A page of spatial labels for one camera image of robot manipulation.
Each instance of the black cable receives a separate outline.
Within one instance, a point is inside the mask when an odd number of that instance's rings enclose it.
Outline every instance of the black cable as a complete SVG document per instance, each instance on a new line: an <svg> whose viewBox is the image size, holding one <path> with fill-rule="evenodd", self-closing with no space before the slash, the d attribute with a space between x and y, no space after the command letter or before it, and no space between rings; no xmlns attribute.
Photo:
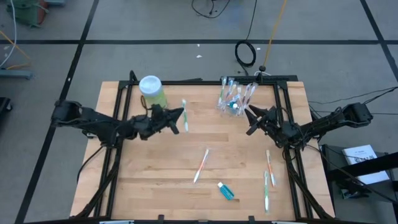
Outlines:
<svg viewBox="0 0 398 224"><path fill-rule="evenodd" d="M79 182L80 172L83 170L83 168L86 166L86 164L87 164L92 158L94 158L95 155L97 155L97 154L100 152L100 150L101 150L102 148L104 148L104 146L101 146L99 149L97 149L97 151L95 151L95 152L83 163L83 165L81 165L79 171L77 172L76 182Z"/></svg>
<svg viewBox="0 0 398 224"><path fill-rule="evenodd" d="M380 95L378 95L378 96L375 96L374 98L371 98L370 100L366 100L366 101L364 102L364 104L370 103L370 102L372 102L373 100L379 98L380 96L383 96L383 95L385 95L385 94L387 94L387 93L390 93L390 92L396 90L397 88L398 88L398 86L397 86L397 87L394 87L394 88L392 88L392 89L390 89L389 91L387 91L387 92L385 92L385 93L382 93L382 94L380 94Z"/></svg>
<svg viewBox="0 0 398 224"><path fill-rule="evenodd" d="M326 156L323 155L323 153L322 153L319 149L317 149L317 148L315 148L315 147L313 147L313 146L311 146L311 145L308 145L308 144L307 144L307 146L310 146L310 147L312 147L313 149L317 150L317 151L321 154L322 158L324 158L325 161L327 161L329 164L333 165L336 169L340 170L342 173L344 173L345 175L347 175L353 182L358 182L358 183L360 183L360 184L362 185L362 187L364 187L365 189L368 189L369 191L371 191L371 192L377 194L378 196L380 196L380 197L382 197L382 198L384 198L384 199L390 201L390 202L393 203L394 205L398 205L398 202L397 202L396 200L389 198L388 196L386 196L386 195L384 195L384 194L378 192L377 190L374 190L374 189L373 189L372 187L370 187L368 184L365 184L364 182L358 180L356 177L354 177L353 175L351 175L351 174L348 173L347 171L345 171L345 170L339 168L336 164L330 162L330 161L326 158Z"/></svg>
<svg viewBox="0 0 398 224"><path fill-rule="evenodd" d="M361 95L358 95L358 96L352 96L352 97L349 97L349 98L343 98L343 99L339 99L339 100L333 100L333 101L329 101L329 102L323 102L323 103L321 103L321 102L316 102L316 101L309 101L309 102L310 102L310 103L318 103L318 104L320 104L320 105L325 105L325 104L329 104L329 103L336 103L336 102L343 101L343 100L350 100L350 99L353 99L353 98L357 98L357 97L361 97L361 96L366 96L366 95L369 95L369 94L371 94L371 93L377 93L377 92L386 91L386 90L389 90L389 91L388 91L388 93L389 93L389 92L391 92L391 91L390 91L391 89L393 89L393 91L394 91L396 88L398 88L398 86L386 88L386 89L383 89L383 90L376 90L376 91L372 91L372 92L369 92L369 93L364 93L364 94L361 94Z"/></svg>
<svg viewBox="0 0 398 224"><path fill-rule="evenodd" d="M214 2L213 2L213 1L214 1L214 0L211 0L211 2L213 3L213 7L211 8L211 11L210 11L210 12L213 12L213 8L214 8ZM192 0L191 7L192 7L192 9L193 9L199 16L203 16L203 17L208 18L208 19L215 19L215 18L219 17L219 16L224 12L224 10L226 9L226 7L228 6L228 4L229 4L230 1L231 1L231 0L228 0L228 2L225 4L223 10L221 10L221 12L220 12L217 16L206 16L206 15L204 15L204 14L198 12L198 11L195 9L195 7L193 7L193 3L195 2L195 0Z"/></svg>
<svg viewBox="0 0 398 224"><path fill-rule="evenodd" d="M248 73L248 71L245 69L245 67L247 67L247 68L252 67L252 66L254 65L254 63L256 62L256 57L257 57L257 55L256 55L256 50L254 49L253 45L251 45L251 44L248 42L248 38L249 38L250 32L251 32L251 27L252 27L252 25L253 25L254 15L255 15L255 13L256 13L256 8L257 8L257 0L256 0L256 2L254 3L254 9L253 9L252 17L251 17L251 22L250 22L250 28L249 28L248 35L246 36L246 38L245 38L244 40L238 41L238 43L236 43L236 45L235 45L235 57L236 57L236 60L238 61L238 63L240 64L240 66L243 68L244 73L245 73L246 76L249 76L249 73ZM249 47L249 49L250 49L250 51L251 51L251 53L252 53L252 55L253 55L253 59L252 59L252 61L251 61L250 63L245 63L245 62L243 62L243 61L239 58L239 55L238 55L238 47L239 47L241 44L246 44L246 45Z"/></svg>
<svg viewBox="0 0 398 224"><path fill-rule="evenodd" d="M212 13L213 13L214 1L215 1L215 0L211 0L211 9L210 9L209 15L212 15Z"/></svg>
<svg viewBox="0 0 398 224"><path fill-rule="evenodd" d="M318 118L321 118L321 117L322 117L320 114L318 114L318 112L317 112L310 104L308 104L308 105L309 105L309 107L311 108L311 110L312 110L316 115L318 115Z"/></svg>
<svg viewBox="0 0 398 224"><path fill-rule="evenodd" d="M360 157L344 155L343 153L338 152L338 151L336 151L336 150L330 148L330 147L329 147L328 145L326 145L326 144L325 144L324 146L325 146L326 148L328 148L330 151L332 151L332 152L334 152L334 153L336 153L336 154L339 154L339 155L342 155L342 156L345 156L345 157L357 158L357 159L363 160L363 158L360 158Z"/></svg>
<svg viewBox="0 0 398 224"><path fill-rule="evenodd" d="M287 150L284 149L284 150L282 151L282 158L284 159L284 161L287 161L287 160L286 160L286 153L290 153L290 149L287 149ZM297 154L295 153L295 154L294 154L294 157L291 158L288 162L292 162L293 160L296 159L296 157L297 157Z"/></svg>

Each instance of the cable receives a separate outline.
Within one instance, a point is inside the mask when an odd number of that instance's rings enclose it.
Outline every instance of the cable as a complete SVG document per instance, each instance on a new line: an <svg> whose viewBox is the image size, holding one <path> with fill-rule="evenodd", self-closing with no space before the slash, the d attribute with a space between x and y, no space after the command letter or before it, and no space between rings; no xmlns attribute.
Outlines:
<svg viewBox="0 0 398 224"><path fill-rule="evenodd" d="M334 152L334 153L336 153L336 154L339 154L339 155L342 155L342 156L345 156L345 157L350 157L350 158L356 158L356 159L361 159L361 160L363 160L363 158L360 158L360 157L344 155L343 153L338 152L338 151L336 151L336 150L330 148L330 147L329 147L328 145L326 145L326 144L325 144L324 146L325 146L326 148L328 148L330 151L332 151L332 152Z"/></svg>
<svg viewBox="0 0 398 224"><path fill-rule="evenodd" d="M210 9L209 15L212 15L212 13L213 13L214 1L215 1L215 0L211 0L211 9Z"/></svg>
<svg viewBox="0 0 398 224"><path fill-rule="evenodd" d="M397 87L394 87L394 88L392 88L392 89L390 89L389 91L387 91L387 92L385 92L385 93L382 93L382 94L380 94L380 95L378 95L378 96L375 96L374 98L371 98L370 100L366 100L366 101L364 102L364 104L368 104L368 103L372 102L373 100L379 98L380 96L383 96L383 95L385 95L385 94L387 94L387 93L390 93L390 92L396 90L397 88L398 88L398 86L397 86Z"/></svg>
<svg viewBox="0 0 398 224"><path fill-rule="evenodd" d="M11 7L12 7L12 17L14 19L15 39L14 39L14 45L12 46L10 53L8 54L6 59L4 59L4 61L0 64L0 68L8 61L8 59L10 58L11 54L13 53L13 51L15 49L15 45L17 45L17 22L16 22L15 8L14 8L14 2L12 0L10 0L10 2L11 2Z"/></svg>
<svg viewBox="0 0 398 224"><path fill-rule="evenodd" d="M384 198L384 199L390 201L390 202L393 203L394 205L398 205L398 202L397 202L396 200L389 198L388 196L386 196L386 195L384 195L384 194L378 192L377 190L374 190L374 189L373 189L372 187L370 187L368 184L365 184L364 182L358 180L356 177L354 177L353 175L351 175L351 174L348 173L347 171L345 171L345 170L339 168L336 164L330 162L330 161L326 158L326 156L323 155L323 153L322 153L319 149L317 149L317 148L315 148L315 147L313 147L313 146L311 146L311 145L308 145L308 144L307 144L307 146L310 146L310 147L312 147L313 149L317 150L317 151L321 154L322 158L324 158L325 161L327 161L329 164L331 164L332 166L334 166L336 169L340 170L342 173L344 173L345 175L347 175L353 182L358 182L358 183L362 184L362 187L364 187L364 188L368 189L369 191L371 191L371 192L377 194L378 196L380 196L380 197L382 197L382 198Z"/></svg>
<svg viewBox="0 0 398 224"><path fill-rule="evenodd" d="M80 172L83 170L83 168L86 166L86 164L92 159L94 158L95 155L97 155L100 150L104 148L104 146L101 146L99 149L97 149L97 151L95 151L84 163L83 165L81 165L79 171L77 172L77 178L76 178L76 182L79 182L79 176L80 176Z"/></svg>
<svg viewBox="0 0 398 224"><path fill-rule="evenodd" d="M353 99L353 98L357 98L357 97L361 97L361 96L366 96L366 95L369 95L369 94L371 94L371 93L377 93L377 92L386 91L386 90L391 90L391 89L394 89L394 90L395 90L396 88L398 88L398 86L386 88L386 89L383 89L383 90L376 90L376 91L372 91L372 92L369 92L369 93L364 93L364 94L361 94L361 95L358 95L358 96L352 96L352 97L349 97L349 98L343 98L343 99L339 99L339 100L333 100L333 101L329 101L329 102L323 102L323 103L321 103L321 102L316 102L316 101L309 101L309 102L310 102L310 103L318 103L318 104L320 104L320 105L325 105L325 104L329 104L329 103L336 103L336 102L343 101L343 100L350 100L350 99Z"/></svg>
<svg viewBox="0 0 398 224"><path fill-rule="evenodd" d="M30 66L30 65L31 65L30 57L29 57L22 49L20 49L20 48L18 47L18 45L14 44L14 42L13 42L12 40L10 40L10 38L9 38L5 33L3 33L1 30L0 30L0 34L1 34L6 40L8 40L8 42L10 42L10 44L14 45L15 48L16 48L22 55L24 55L25 58L29 61L28 63L23 63L23 64L20 64L20 65L12 65L12 66L10 66L10 67L7 67L6 70L13 69L13 68L21 68L21 67Z"/></svg>
<svg viewBox="0 0 398 224"><path fill-rule="evenodd" d="M211 8L211 11L210 11L211 13L209 13L210 15L211 15L212 12L213 12L214 1L215 1L215 0L211 0L211 2L213 3L213 7ZM231 0L228 0L228 2L225 4L223 10L221 10L221 12L220 12L217 16L206 16L206 15L203 15L202 13L198 12L198 11L195 9L195 7L193 7L193 3L195 2L195 0L192 0L191 7L192 7L192 9L193 9L199 16L203 16L203 17L208 18L208 19L216 19L217 17L219 17L219 16L224 12L224 10L226 9L226 7L228 6L228 4L229 4L230 1L231 1Z"/></svg>
<svg viewBox="0 0 398 224"><path fill-rule="evenodd" d="M311 108L311 110L312 110L316 115L318 115L319 118L322 117L320 114L318 114L318 112L317 112L310 104L308 104L308 105L309 105L309 107Z"/></svg>
<svg viewBox="0 0 398 224"><path fill-rule="evenodd" d="M290 153L290 150L289 149L284 149L283 151L282 151L282 158L284 159L284 161L287 161L286 160L286 153ZM297 153L295 153L294 154L294 157L293 158L291 158L288 162L292 162L294 159L296 159L296 155L297 155Z"/></svg>
<svg viewBox="0 0 398 224"><path fill-rule="evenodd" d="M256 2L254 3L254 9L253 9L253 14L252 14L252 16L251 16L251 22L250 22L250 27L249 27L248 35L246 36L246 38L245 38L244 40L238 41L238 43L236 43L236 45L235 45L235 57L236 57L236 60L238 61L238 63L239 63L240 66L242 67L242 69L244 70L244 73L245 73L246 76L249 76L249 73L248 73L248 71L245 69L245 67L247 67L247 68L252 67L252 66L254 65L254 63L256 62L256 57L257 57L257 55L256 55L256 50L254 49L253 45L251 45L251 44L248 42L248 38L249 38L250 32L251 32L251 27L252 27L252 25L253 25L254 15L256 14L256 8L257 8L257 0L256 0ZM246 45L249 47L249 49L250 49L250 51L251 51L251 53L252 53L252 55L253 55L253 59L252 59L252 61L251 61L250 63L245 63L245 62L243 62L243 61L239 58L239 55L238 55L238 47L239 47L241 44L246 44Z"/></svg>
<svg viewBox="0 0 398 224"><path fill-rule="evenodd" d="M271 38L269 39L269 42L268 42L268 47L267 47L267 52L266 52L266 58L264 59L264 63L262 64L264 67L265 67L266 64L267 64L269 52L271 51L271 43L272 43L272 40L273 40L274 35L275 35L275 33L276 33L276 30L277 30L277 28L278 28L279 21L280 21L280 19L282 18L282 15L283 15L283 13L284 13L285 6L286 6L286 2L287 2L287 0L284 1L283 5L282 5L282 9L280 9L280 12L279 12L278 20L276 20L276 23L275 23L274 28L273 28L273 30L272 30Z"/></svg>

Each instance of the concrete floor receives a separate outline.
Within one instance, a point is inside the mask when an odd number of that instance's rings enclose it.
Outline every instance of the concrete floor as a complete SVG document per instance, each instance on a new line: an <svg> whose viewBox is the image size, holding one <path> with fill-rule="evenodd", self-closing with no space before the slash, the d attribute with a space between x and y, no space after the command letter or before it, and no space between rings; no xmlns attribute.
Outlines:
<svg viewBox="0 0 398 224"><path fill-rule="evenodd" d="M208 12L210 1L196 0ZM215 2L220 10L226 0ZM21 44L32 57L32 80L0 79L0 96L14 102L14 110L0 135L0 223L13 223L37 162L50 124L53 104L59 98L76 52L93 0L69 0L65 7L52 7L40 29L18 25L19 40L75 40L76 44ZM178 40L243 39L246 37L254 0L232 0L217 19L198 17L187 0L99 0L88 40ZM268 39L282 1L257 4L250 39ZM398 1L368 0L369 8L386 40L398 39ZM13 37L12 20L0 0L0 29ZM377 40L359 0L289 0L275 36L279 40ZM0 45L0 57L8 50ZM266 45L255 44L262 63ZM388 45L398 58L398 45ZM242 49L242 58L249 52ZM24 58L15 52L8 65ZM217 80L237 75L241 67L234 57L234 44L87 44L78 62L67 98L95 107L103 81L125 80L133 69L138 78L157 75L163 80L201 77ZM274 75L297 75L304 81L312 101L330 101L373 90L397 86L397 77L380 44L274 44L267 64ZM357 98L364 101L370 96ZM381 152L396 152L398 91L370 103L374 113L370 126L345 128L327 134L322 143L337 146L371 144ZM344 106L313 105L319 111ZM75 193L76 173L87 140L79 131L60 128L55 132L42 175L27 213L26 222L68 218ZM343 220L377 222L376 212L365 200L336 200L336 215Z"/></svg>

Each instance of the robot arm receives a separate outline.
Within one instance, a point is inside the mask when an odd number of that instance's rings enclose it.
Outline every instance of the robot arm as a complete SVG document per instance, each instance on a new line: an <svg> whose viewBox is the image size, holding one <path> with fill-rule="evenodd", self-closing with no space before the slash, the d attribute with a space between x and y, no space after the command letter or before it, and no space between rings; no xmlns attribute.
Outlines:
<svg viewBox="0 0 398 224"><path fill-rule="evenodd" d="M255 130L261 128L265 135L274 140L275 145L279 148L284 146L303 147L315 136L324 135L328 131L343 126L352 128L367 126L373 119L365 104L353 103L343 109L337 108L328 116L301 126L290 121L284 121L283 125L280 126L275 107L270 110L259 109L252 105L249 105L249 107L255 115L245 110L250 124L250 129L246 134L251 135Z"/></svg>
<svg viewBox="0 0 398 224"><path fill-rule="evenodd" d="M113 147L117 138L135 139L139 134L142 140L147 140L153 134L169 127L178 134L175 125L183 112L183 108L173 110L163 109L160 105L152 105L152 115L133 116L127 121L120 121L106 116L91 108L81 106L75 101L58 101L52 115L52 124L70 126L91 133L98 137L102 146Z"/></svg>

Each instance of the wooden table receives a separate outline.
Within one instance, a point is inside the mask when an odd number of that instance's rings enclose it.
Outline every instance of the wooden table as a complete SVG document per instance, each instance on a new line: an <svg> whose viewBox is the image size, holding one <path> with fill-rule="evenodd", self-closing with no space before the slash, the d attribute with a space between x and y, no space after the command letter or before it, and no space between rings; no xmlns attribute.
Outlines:
<svg viewBox="0 0 398 224"><path fill-rule="evenodd" d="M117 87L118 82L103 82L97 111L112 116ZM288 82L288 87L295 122L310 122L303 83ZM163 214L166 220L247 220L250 215L256 220L295 220L282 149L261 130L247 136L246 117L230 117L215 109L220 86L164 86L164 91L169 108L180 107L182 98L186 99L190 132L185 133L180 118L179 135L165 129L148 141L124 141L113 219L155 220ZM140 95L138 86L134 86L129 117L144 113ZM260 86L251 103L260 108L274 106L273 88ZM317 147L316 141L309 144ZM85 160L97 148L98 140L88 140ZM208 160L198 182L193 184L206 148L210 149ZM271 152L277 181L277 187L271 187L269 192L269 214L264 212L266 149ZM83 169L71 215L80 212L98 189L103 159L104 151ZM325 211L334 216L319 152L308 147L302 152L302 160L308 189ZM234 192L232 201L220 193L220 181ZM297 189L304 217L302 194ZM108 193L104 196L103 214L107 197Z"/></svg>

